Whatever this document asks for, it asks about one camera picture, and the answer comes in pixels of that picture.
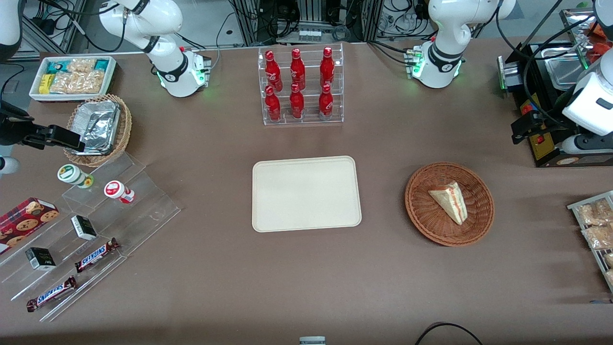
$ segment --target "round wicker basket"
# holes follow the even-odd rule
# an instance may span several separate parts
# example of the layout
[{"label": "round wicker basket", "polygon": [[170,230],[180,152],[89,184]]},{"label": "round wicker basket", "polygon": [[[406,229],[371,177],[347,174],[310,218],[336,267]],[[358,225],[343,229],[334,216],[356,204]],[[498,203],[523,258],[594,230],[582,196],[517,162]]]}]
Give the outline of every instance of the round wicker basket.
[{"label": "round wicker basket", "polygon": [[[429,190],[456,181],[468,211],[468,218],[457,225],[430,196]],[[406,211],[424,236],[444,246],[473,244],[490,230],[494,202],[485,182],[464,166],[437,162],[417,170],[405,190]]]},{"label": "round wicker basket", "polygon": [[[67,149],[64,149],[64,154],[66,157],[77,165],[85,165],[96,168],[115,155],[121,153],[126,149],[126,146],[128,146],[128,141],[130,140],[130,130],[132,130],[132,115],[130,114],[130,109],[128,109],[126,103],[124,103],[121,98],[115,95],[98,96],[88,99],[85,101],[85,103],[101,101],[114,101],[121,106],[120,121],[117,124],[117,133],[115,135],[115,142],[113,143],[113,151],[106,156],[78,156],[70,153]],[[75,118],[78,107],[72,112],[72,116],[68,120],[68,128],[72,127],[72,121]]]}]

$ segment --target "clear acrylic rack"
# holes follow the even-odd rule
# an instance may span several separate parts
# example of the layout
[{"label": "clear acrylic rack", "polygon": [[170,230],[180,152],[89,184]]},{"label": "clear acrylic rack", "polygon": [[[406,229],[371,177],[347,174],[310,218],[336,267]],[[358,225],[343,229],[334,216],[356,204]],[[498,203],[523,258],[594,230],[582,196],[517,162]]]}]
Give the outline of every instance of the clear acrylic rack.
[{"label": "clear acrylic rack", "polygon": [[[32,313],[32,317],[40,321],[55,319],[180,212],[144,169],[144,165],[125,152],[104,163],[91,173],[95,178],[92,187],[79,189],[73,186],[55,202],[60,216],[54,222],[0,257],[2,290],[11,296],[14,303],[23,305],[23,312],[27,312],[28,300],[75,276],[76,290],[61,295]],[[103,188],[110,180],[126,184],[134,191],[135,200],[123,204],[107,198]],[[95,240],[86,241],[77,237],[70,221],[75,214],[89,218],[97,233]],[[121,247],[77,274],[74,264],[113,237]],[[56,268],[48,272],[32,269],[25,255],[29,247],[47,248]]]},{"label": "clear acrylic rack", "polygon": [[[321,95],[321,85],[319,83],[319,65],[324,53],[324,47],[332,48],[332,59],[334,60],[334,82],[332,83],[331,94],[334,97],[332,104],[332,118],[323,121],[319,118],[319,95]],[[281,81],[283,89],[276,93],[281,102],[281,121],[272,122],[266,110],[264,98],[264,88],[268,85],[266,79],[266,59],[264,53],[272,50],[275,53],[275,60],[281,68]],[[306,88],[302,90],[305,98],[305,113],[302,119],[297,120],[291,114],[289,95],[291,94],[292,77],[289,67],[292,63],[291,51],[279,50],[277,47],[262,47],[258,50],[257,66],[260,84],[260,97],[262,99],[262,115],[265,125],[302,125],[314,123],[338,123],[345,119],[345,79],[343,75],[344,55],[342,44],[317,44],[301,45],[300,55],[305,63],[306,69]]]}]

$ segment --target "cookie box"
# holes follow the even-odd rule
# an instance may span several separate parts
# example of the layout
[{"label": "cookie box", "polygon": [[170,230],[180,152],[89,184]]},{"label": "cookie box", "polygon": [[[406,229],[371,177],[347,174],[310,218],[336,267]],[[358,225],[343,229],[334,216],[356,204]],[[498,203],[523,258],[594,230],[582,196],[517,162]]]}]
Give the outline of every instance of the cookie box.
[{"label": "cookie box", "polygon": [[59,211],[55,205],[36,198],[28,198],[1,216],[0,254],[16,246],[58,215]]}]

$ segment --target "sandwich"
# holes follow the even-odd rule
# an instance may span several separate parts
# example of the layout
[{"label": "sandwich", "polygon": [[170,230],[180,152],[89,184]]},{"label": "sandwich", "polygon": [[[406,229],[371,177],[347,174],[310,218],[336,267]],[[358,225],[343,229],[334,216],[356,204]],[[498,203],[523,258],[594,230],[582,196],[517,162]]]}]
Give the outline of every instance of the sandwich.
[{"label": "sandwich", "polygon": [[429,190],[428,193],[458,225],[468,218],[464,197],[457,182]]}]

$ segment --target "brown tablecloth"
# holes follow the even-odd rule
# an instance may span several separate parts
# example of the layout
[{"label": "brown tablecloth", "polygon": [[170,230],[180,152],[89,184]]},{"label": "brown tablecloth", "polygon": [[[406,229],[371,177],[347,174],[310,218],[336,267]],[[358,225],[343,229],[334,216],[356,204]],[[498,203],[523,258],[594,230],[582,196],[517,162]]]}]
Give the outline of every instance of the brown tablecloth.
[{"label": "brown tablecloth", "polygon": [[[565,206],[613,189],[611,168],[537,169],[528,146],[511,143],[515,105],[495,64],[509,53],[503,41],[472,42],[442,90],[366,44],[344,48],[346,120],[316,128],[264,127],[256,49],[223,51],[211,87],[185,99],[160,87],[145,55],[117,55],[128,152],[184,209],[51,323],[0,285],[0,343],[409,344],[443,320],[487,344],[610,344],[613,306],[587,303],[607,288]],[[74,107],[32,102],[29,112],[63,125]],[[13,152],[23,167],[0,179],[0,210],[67,189],[55,176],[61,149]],[[256,162],[335,155],[357,164],[358,227],[252,229]],[[495,200],[493,227],[473,246],[439,246],[406,214],[409,177],[442,160],[479,174]],[[433,333],[429,343],[470,342]]]}]

